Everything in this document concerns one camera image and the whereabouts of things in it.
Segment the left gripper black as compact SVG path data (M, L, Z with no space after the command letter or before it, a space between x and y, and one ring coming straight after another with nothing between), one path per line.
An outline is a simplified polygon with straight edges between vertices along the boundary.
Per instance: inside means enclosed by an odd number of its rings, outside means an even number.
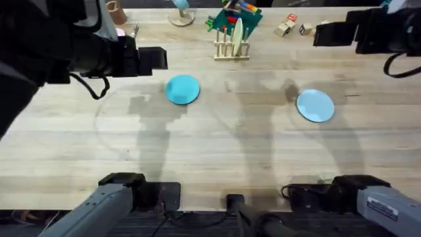
M150 76L152 69L167 70L167 51L154 47L152 66L141 60L136 41L130 36L116 41L96 34L74 35L74 72L86 78Z

